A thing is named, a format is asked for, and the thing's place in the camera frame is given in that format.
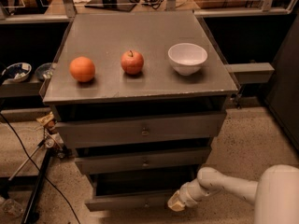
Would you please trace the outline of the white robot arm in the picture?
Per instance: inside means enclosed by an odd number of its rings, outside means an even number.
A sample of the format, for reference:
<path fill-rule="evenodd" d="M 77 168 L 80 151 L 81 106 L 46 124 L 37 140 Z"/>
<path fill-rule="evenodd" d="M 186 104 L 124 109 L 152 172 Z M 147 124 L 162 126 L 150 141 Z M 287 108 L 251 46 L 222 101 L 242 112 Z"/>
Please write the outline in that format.
<path fill-rule="evenodd" d="M 167 205 L 173 211 L 183 211 L 222 190 L 254 206 L 254 224 L 299 224 L 299 169 L 290 165 L 274 165 L 258 181 L 204 167 L 172 195 Z"/>

